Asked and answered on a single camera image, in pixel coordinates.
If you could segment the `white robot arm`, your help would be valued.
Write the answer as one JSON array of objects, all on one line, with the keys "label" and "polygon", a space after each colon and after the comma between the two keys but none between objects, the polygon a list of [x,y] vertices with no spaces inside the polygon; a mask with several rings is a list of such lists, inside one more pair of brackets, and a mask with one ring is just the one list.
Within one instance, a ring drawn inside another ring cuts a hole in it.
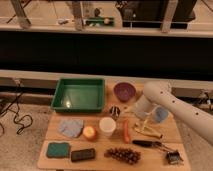
[{"label": "white robot arm", "polygon": [[160,105],[213,145],[213,115],[176,98],[171,91],[169,82],[145,83],[133,111],[138,117],[145,118],[156,105]]}]

